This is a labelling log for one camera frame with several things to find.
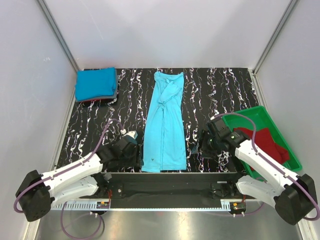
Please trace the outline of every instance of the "cable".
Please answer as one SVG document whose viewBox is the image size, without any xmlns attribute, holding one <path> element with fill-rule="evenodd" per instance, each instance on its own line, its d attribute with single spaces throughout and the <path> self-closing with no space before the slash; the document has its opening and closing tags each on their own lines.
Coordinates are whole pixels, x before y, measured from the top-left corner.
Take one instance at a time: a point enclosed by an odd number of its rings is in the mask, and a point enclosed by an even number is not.
<svg viewBox="0 0 320 240">
<path fill-rule="evenodd" d="M 244 116 L 239 113 L 235 112 L 229 112 L 229 113 L 221 113 L 218 115 L 215 115 L 214 118 L 222 117 L 224 115 L 236 115 L 242 118 L 247 119 L 252 125 L 253 125 L 253 135 L 252 135 L 252 148 L 255 151 L 255 153 L 260 156 L 263 160 L 265 160 L 268 164 L 270 164 L 273 168 L 275 168 L 279 173 L 281 173 L 285 178 L 288 178 L 291 182 L 293 182 L 305 195 L 306 197 L 310 200 L 310 202 L 313 204 L 315 210 L 316 210 L 316 216 L 315 217 L 303 217 L 303 219 L 308 220 L 308 221 L 316 221 L 320 218 L 320 208 L 316 201 L 312 198 L 312 196 L 296 181 L 294 180 L 291 176 L 285 176 L 286 173 L 279 168 L 277 165 L 275 165 L 273 162 L 271 162 L 268 158 L 266 158 L 264 155 L 262 155 L 260 152 L 258 152 L 256 145 L 255 145 L 255 138 L 256 138 L 256 132 L 257 132 L 257 126 L 254 121 L 252 121 L 250 118 L 247 116 Z"/>
<path fill-rule="evenodd" d="M 61 229 L 62 229 L 62 231 L 63 231 L 63 233 L 64 233 L 65 235 L 67 235 L 69 238 L 74 239 L 74 240 L 89 240 L 89 239 L 93 238 L 93 237 L 99 232 L 100 227 L 101 227 L 101 223 L 103 222 L 103 218 L 102 218 L 102 216 L 96 214 L 95 216 L 99 216 L 99 220 L 100 220 L 100 221 L 99 221 L 99 226 L 98 226 L 97 229 L 94 231 L 94 233 L 92 233 L 90 236 L 81 237 L 81 238 L 70 235 L 70 234 L 67 232 L 67 230 L 65 229 L 65 226 L 64 226 L 64 223 L 63 223 L 63 216 L 64 216 L 64 211 L 65 211 L 66 206 L 67 206 L 67 202 L 65 202 L 65 203 L 63 204 L 63 207 L 62 207 L 62 210 L 61 210 L 61 214 L 60 214 L 60 225 L 61 225 Z"/>
<path fill-rule="evenodd" d="M 93 157 L 93 155 L 97 152 L 97 150 L 98 150 L 98 148 L 99 148 L 99 146 L 100 146 L 100 144 L 101 144 L 101 142 L 102 142 L 102 140 L 103 140 L 103 138 L 104 138 L 104 135 L 105 135 L 105 133 L 106 133 L 109 125 L 110 125 L 113 121 L 115 121 L 115 122 L 117 122 L 117 123 L 119 124 L 121 130 L 124 130 L 124 126 L 121 124 L 121 122 L 120 122 L 118 119 L 115 119 L 115 118 L 110 119 L 110 120 L 106 123 L 106 125 L 105 125 L 105 127 L 104 127 L 104 129 L 103 129 L 103 131 L 102 131 L 102 134 L 101 134 L 101 137 L 100 137 L 100 139 L 99 139 L 99 142 L 98 142 L 97 145 L 95 146 L 95 148 L 94 148 L 93 152 L 91 153 L 91 155 L 90 155 L 86 160 L 84 160 L 82 163 L 79 162 L 79 163 L 76 164 L 76 165 L 73 165 L 73 166 L 71 166 L 71 167 L 69 167 L 69 168 L 67 168 L 67 169 L 65 169 L 65 170 L 63 170 L 63 171 L 61 171 L 61 172 L 58 172 L 58 173 L 54 174 L 53 177 L 48 176 L 48 177 L 46 177 L 46 178 L 44 178 L 44 179 L 41 179 L 41 180 L 35 182 L 34 184 L 32 184 L 32 185 L 30 185 L 30 186 L 28 186 L 25 190 L 23 190 L 23 191 L 16 197 L 16 199 L 15 199 L 15 201 L 14 201 L 14 204 L 13 204 L 13 209 L 14 209 L 14 211 L 16 211 L 16 212 L 19 213 L 19 214 L 22 214 L 22 213 L 23 213 L 22 210 L 18 209 L 18 206 L 17 206 L 17 205 L 18 205 L 18 202 L 19 202 L 19 200 L 21 199 L 21 197 L 22 197 L 23 195 L 25 195 L 26 192 L 28 192 L 29 190 L 33 189 L 34 187 L 38 186 L 39 184 L 44 183 L 45 181 L 54 179 L 55 177 L 58 177 L 58 176 L 60 176 L 61 174 L 64 174 L 64 173 L 66 173 L 66 172 L 68 172 L 68 171 L 70 171 L 70 170 L 72 170 L 72 169 L 75 169 L 75 168 L 81 166 L 82 164 L 86 163 L 87 161 L 89 161 L 89 160 Z"/>
</svg>

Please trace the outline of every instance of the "wall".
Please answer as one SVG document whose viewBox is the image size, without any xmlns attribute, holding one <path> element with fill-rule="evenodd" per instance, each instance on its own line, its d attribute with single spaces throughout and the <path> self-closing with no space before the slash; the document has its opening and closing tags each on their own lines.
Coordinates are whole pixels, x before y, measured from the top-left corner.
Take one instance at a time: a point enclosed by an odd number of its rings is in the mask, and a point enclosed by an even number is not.
<svg viewBox="0 0 320 240">
<path fill-rule="evenodd" d="M 320 1 L 300 1 L 258 72 L 268 110 L 300 159 L 304 172 L 313 177 L 318 199 L 319 11 Z M 320 236 L 320 221 L 314 226 Z"/>
<path fill-rule="evenodd" d="M 0 236 L 17 240 L 15 193 L 28 172 L 49 170 L 76 74 L 35 0 L 2 1 L 0 33 Z"/>
<path fill-rule="evenodd" d="M 46 0 L 80 68 L 253 68 L 290 0 Z"/>
</svg>

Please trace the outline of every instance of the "gray floor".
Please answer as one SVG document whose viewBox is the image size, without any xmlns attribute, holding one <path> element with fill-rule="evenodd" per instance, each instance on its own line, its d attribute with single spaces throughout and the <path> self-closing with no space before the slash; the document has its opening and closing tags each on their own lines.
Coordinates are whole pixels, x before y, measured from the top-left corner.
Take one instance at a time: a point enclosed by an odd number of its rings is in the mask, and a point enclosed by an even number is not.
<svg viewBox="0 0 320 240">
<path fill-rule="evenodd" d="M 41 219 L 37 240 L 67 240 L 61 231 L 60 211 L 51 211 Z M 64 225 L 84 212 L 69 211 Z M 297 226 L 285 223 L 270 206 L 255 215 L 233 218 L 207 212 L 129 212 L 110 211 L 103 215 L 104 231 L 99 240 L 301 240 Z M 85 216 L 67 227 L 78 238 L 89 236 L 98 226 L 93 216 Z"/>
</svg>

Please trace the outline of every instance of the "marble pattern tabletop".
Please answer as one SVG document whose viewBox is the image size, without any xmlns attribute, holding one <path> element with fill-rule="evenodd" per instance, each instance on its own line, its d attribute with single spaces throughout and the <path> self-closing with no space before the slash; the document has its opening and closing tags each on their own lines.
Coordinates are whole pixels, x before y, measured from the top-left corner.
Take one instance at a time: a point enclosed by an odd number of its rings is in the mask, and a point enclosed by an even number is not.
<svg viewBox="0 0 320 240">
<path fill-rule="evenodd" d="M 143 144 L 156 71 L 166 74 L 184 73 L 181 107 L 187 169 L 177 172 L 228 172 L 228 152 L 218 153 L 213 159 L 208 160 L 201 158 L 199 154 L 191 154 L 191 150 L 196 144 L 200 130 L 205 127 L 210 117 L 258 105 L 247 68 L 117 69 L 119 79 L 116 99 L 74 104 L 56 167 L 63 167 L 92 151 L 104 125 L 111 118 L 119 119 L 129 131 L 136 130 L 137 141 Z M 111 124 L 102 144 L 119 137 L 118 126 Z M 141 169 L 129 167 L 111 171 L 140 172 Z"/>
</svg>

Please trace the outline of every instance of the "green basket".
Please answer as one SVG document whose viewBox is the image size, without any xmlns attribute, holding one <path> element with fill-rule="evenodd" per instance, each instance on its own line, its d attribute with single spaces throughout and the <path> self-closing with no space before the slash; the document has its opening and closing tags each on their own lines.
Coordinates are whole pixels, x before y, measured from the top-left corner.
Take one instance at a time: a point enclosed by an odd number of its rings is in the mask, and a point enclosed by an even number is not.
<svg viewBox="0 0 320 240">
<path fill-rule="evenodd" d="M 284 167 L 286 167 L 287 169 L 289 169 L 293 172 L 298 172 L 302 169 L 301 163 L 299 162 L 296 155 L 289 147 L 288 143 L 286 142 L 286 140 L 284 139 L 284 137 L 280 133 L 279 129 L 277 128 L 276 124 L 274 123 L 274 121 L 272 120 L 272 118 L 270 117 L 270 115 L 268 114 L 268 112 L 264 106 L 255 106 L 252 108 L 236 111 L 236 113 L 242 114 L 242 115 L 250 118 L 251 120 L 253 120 L 256 125 L 257 131 L 264 129 L 264 128 L 268 128 L 274 142 L 277 143 L 278 145 L 284 147 L 285 149 L 287 149 L 289 156 L 290 156 L 290 160 L 286 161 L 283 164 Z M 239 127 L 253 130 L 252 124 L 243 117 L 236 116 L 236 115 L 225 115 L 222 118 L 223 118 L 225 124 L 231 130 L 233 130 L 234 128 L 239 128 Z M 245 162 L 242 162 L 242 163 L 243 163 L 245 171 L 252 178 L 261 177 L 261 175 L 257 171 L 252 171 L 248 164 L 246 164 Z"/>
</svg>

